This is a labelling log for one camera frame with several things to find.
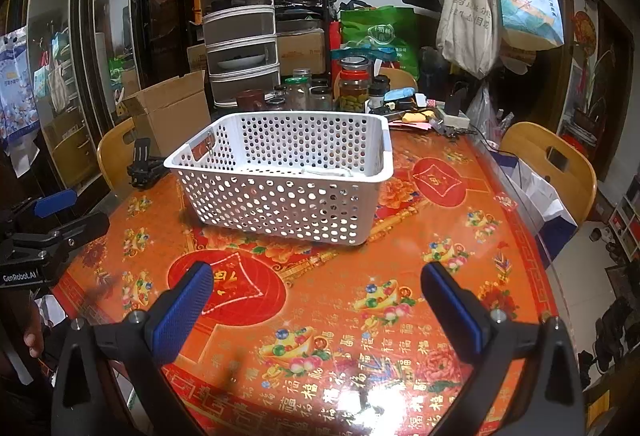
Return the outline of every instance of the green lid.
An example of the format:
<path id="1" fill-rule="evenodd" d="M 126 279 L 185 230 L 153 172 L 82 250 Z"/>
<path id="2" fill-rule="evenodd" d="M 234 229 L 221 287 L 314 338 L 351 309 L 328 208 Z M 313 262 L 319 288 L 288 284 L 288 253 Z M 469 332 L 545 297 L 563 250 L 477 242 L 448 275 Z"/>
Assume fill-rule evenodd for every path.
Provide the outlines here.
<path id="1" fill-rule="evenodd" d="M 304 84 L 309 82 L 309 77 L 289 77 L 284 79 L 284 84 Z"/>

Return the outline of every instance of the blue gripper pad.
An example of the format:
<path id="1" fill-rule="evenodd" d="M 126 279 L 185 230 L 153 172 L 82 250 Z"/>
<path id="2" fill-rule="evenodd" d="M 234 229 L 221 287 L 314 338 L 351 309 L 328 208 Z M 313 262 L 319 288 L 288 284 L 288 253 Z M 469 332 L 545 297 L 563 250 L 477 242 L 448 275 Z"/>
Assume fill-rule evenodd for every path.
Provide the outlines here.
<path id="1" fill-rule="evenodd" d="M 491 334 L 491 323 L 481 302 L 460 288 L 438 262 L 422 268 L 420 285 L 458 358 L 476 363 Z"/>
<path id="2" fill-rule="evenodd" d="M 45 196 L 36 201 L 33 207 L 33 214 L 39 218 L 46 218 L 56 212 L 60 212 L 62 209 L 75 205 L 77 199 L 78 195 L 72 189 Z"/>
<path id="3" fill-rule="evenodd" d="M 211 267 L 198 261 L 174 288 L 158 297 L 145 324 L 146 345 L 158 366 L 176 359 L 212 291 Z"/>

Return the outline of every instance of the cardboard box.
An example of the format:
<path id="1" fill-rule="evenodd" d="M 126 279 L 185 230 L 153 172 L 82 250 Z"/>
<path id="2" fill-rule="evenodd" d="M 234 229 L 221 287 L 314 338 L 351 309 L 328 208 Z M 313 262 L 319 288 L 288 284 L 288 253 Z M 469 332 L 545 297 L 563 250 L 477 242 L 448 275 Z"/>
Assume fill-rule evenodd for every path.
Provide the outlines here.
<path id="1" fill-rule="evenodd" d="M 124 100 L 138 138 L 151 139 L 152 156 L 169 156 L 211 123 L 204 72 L 174 77 Z"/>
<path id="2" fill-rule="evenodd" d="M 324 51 L 324 30 L 278 36 L 280 74 L 291 75 L 295 68 L 309 68 L 314 74 L 324 73 Z"/>
<path id="3" fill-rule="evenodd" d="M 138 82 L 138 74 L 135 68 L 123 71 L 121 81 L 124 88 L 124 99 L 140 91 L 140 83 Z"/>
<path id="4" fill-rule="evenodd" d="M 187 48 L 187 58 L 189 59 L 189 70 L 207 71 L 207 45 L 196 44 Z"/>

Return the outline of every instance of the chair backrest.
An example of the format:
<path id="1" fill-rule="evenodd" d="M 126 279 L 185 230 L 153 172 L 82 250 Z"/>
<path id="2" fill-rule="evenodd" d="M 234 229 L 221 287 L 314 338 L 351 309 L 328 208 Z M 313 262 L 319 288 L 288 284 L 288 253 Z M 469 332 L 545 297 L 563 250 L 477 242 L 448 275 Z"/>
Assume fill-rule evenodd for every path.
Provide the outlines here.
<path id="1" fill-rule="evenodd" d="M 589 160 L 548 129 L 530 122 L 519 122 L 507 129 L 500 149 L 521 158 L 546 178 L 578 226 L 582 225 L 593 206 L 597 187 Z M 552 159 L 560 159 L 556 165 L 549 161 L 550 152 Z"/>
<path id="2" fill-rule="evenodd" d="M 98 164 L 111 190 L 128 178 L 127 166 L 133 162 L 135 142 L 125 143 L 124 136 L 134 129 L 133 119 L 129 118 L 107 131 L 98 144 Z"/>
<path id="3" fill-rule="evenodd" d="M 401 88 L 418 89 L 418 85 L 414 77 L 408 71 L 400 70 L 398 68 L 380 68 L 380 75 L 386 75 L 389 77 L 389 86 L 392 90 L 399 90 Z M 338 90 L 339 84 L 340 74 L 338 73 L 338 76 L 334 81 L 334 98 L 338 98 L 338 96 L 340 96 L 340 90 Z"/>

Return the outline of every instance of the red lid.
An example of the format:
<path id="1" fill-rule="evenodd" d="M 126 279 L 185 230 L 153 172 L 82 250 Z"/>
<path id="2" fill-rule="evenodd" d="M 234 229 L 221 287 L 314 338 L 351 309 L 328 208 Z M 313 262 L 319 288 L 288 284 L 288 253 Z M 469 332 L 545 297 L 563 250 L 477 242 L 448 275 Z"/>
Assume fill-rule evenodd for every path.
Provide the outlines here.
<path id="1" fill-rule="evenodd" d="M 356 81 L 368 78 L 369 72 L 366 70 L 342 70 L 340 72 L 340 79 L 346 79 L 348 81 Z"/>

